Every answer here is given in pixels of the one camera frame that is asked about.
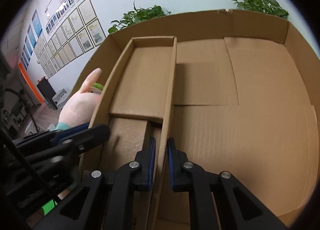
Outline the pink plush pig toy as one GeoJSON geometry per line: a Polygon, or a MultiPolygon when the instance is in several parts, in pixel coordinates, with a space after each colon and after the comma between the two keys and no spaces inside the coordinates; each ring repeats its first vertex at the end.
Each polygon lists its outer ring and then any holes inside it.
{"type": "Polygon", "coordinates": [[[54,130],[66,130],[91,121],[104,88],[97,83],[101,73],[101,68],[96,68],[86,77],[80,89],[64,105],[54,130]]]}

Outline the narrow cardboard insert tray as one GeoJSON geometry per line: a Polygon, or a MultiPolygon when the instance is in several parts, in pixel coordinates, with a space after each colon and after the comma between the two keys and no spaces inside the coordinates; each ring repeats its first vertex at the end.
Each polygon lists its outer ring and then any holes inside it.
{"type": "Polygon", "coordinates": [[[171,123],[176,53],[175,37],[131,38],[105,81],[90,122],[91,126],[108,125],[111,138],[85,153],[83,170],[116,170],[132,161],[146,147],[150,136],[156,139],[153,185],[148,193],[134,195],[134,229],[153,229],[157,218],[171,123]]]}

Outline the large cardboard tray box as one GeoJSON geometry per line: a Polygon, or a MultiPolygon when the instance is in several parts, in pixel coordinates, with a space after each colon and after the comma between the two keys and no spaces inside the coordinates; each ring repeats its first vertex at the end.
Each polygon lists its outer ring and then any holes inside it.
{"type": "MultiPolygon", "coordinates": [[[[205,171],[235,176],[289,229],[319,187],[319,58],[287,20],[216,10],[168,15],[108,35],[96,68],[105,85],[136,37],[177,39],[168,138],[205,171]]],[[[191,229],[189,195],[172,191],[165,145],[153,229],[191,229]]]]}

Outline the left potted green plant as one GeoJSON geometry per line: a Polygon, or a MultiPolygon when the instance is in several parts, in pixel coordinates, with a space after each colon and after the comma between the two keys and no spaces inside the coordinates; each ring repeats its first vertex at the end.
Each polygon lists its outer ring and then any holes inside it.
{"type": "Polygon", "coordinates": [[[171,11],[163,10],[159,5],[154,5],[148,8],[136,8],[135,2],[133,3],[133,10],[123,14],[120,20],[111,21],[111,27],[108,33],[112,34],[124,28],[127,28],[138,23],[142,23],[151,19],[171,15],[171,11]]]}

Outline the potted green plant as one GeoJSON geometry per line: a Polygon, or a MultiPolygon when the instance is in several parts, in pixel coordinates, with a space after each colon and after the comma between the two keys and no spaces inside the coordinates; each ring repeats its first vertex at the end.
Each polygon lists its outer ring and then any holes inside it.
{"type": "Polygon", "coordinates": [[[230,0],[240,10],[260,12],[287,19],[289,13],[276,0],[230,0]]]}
{"type": "Polygon", "coordinates": [[[154,5],[148,8],[136,8],[135,2],[133,3],[133,10],[123,14],[120,20],[111,21],[111,27],[108,33],[112,34],[124,28],[127,28],[138,23],[142,23],[151,19],[171,15],[171,11],[163,10],[159,5],[154,5]]]}

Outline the right potted green plant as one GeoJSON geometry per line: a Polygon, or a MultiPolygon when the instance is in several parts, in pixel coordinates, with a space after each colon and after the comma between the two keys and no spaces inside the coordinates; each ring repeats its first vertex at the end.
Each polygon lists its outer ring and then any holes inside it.
{"type": "Polygon", "coordinates": [[[276,0],[230,0],[240,10],[260,12],[287,19],[289,13],[276,0]]]}

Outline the framed certificates on wall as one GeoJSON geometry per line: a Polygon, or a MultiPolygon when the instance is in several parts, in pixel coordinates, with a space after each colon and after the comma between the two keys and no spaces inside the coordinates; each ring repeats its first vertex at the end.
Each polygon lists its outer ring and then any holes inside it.
{"type": "Polygon", "coordinates": [[[105,38],[92,0],[64,0],[44,25],[34,11],[23,38],[22,70],[28,70],[34,56],[46,77],[53,77],[66,65],[98,47],[105,38]]]}

